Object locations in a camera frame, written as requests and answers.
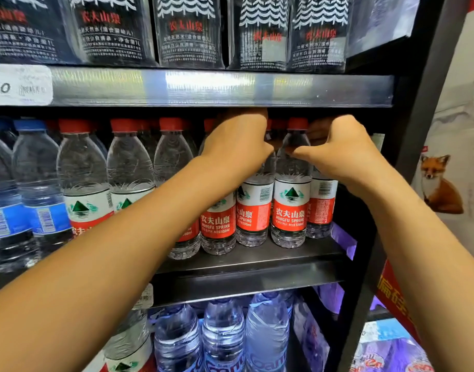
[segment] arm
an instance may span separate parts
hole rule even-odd
[[[84,368],[180,235],[265,161],[265,129],[265,111],[225,121],[177,175],[0,290],[0,372]]]
[[[435,369],[474,370],[474,258],[353,117],[337,118],[326,144],[294,154],[368,205]]]

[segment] fox picture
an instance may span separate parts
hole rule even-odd
[[[451,156],[421,156],[421,188],[425,203],[437,213],[462,214],[463,200],[457,188],[444,179]]]

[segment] blue bottle cap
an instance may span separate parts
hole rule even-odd
[[[26,119],[13,120],[16,130],[46,130],[46,123],[42,120]]]

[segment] large black labeled bottle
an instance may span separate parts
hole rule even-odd
[[[151,66],[149,0],[67,0],[87,62]]]
[[[230,68],[285,70],[289,0],[228,0]]]
[[[159,63],[224,69],[220,0],[153,0]]]
[[[58,0],[0,0],[0,63],[76,64],[70,44]]]
[[[292,0],[290,59],[293,71],[345,69],[349,0]]]

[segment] fox head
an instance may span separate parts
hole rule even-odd
[[[442,157],[421,156],[421,173],[426,179],[440,179],[451,156],[444,155]]]

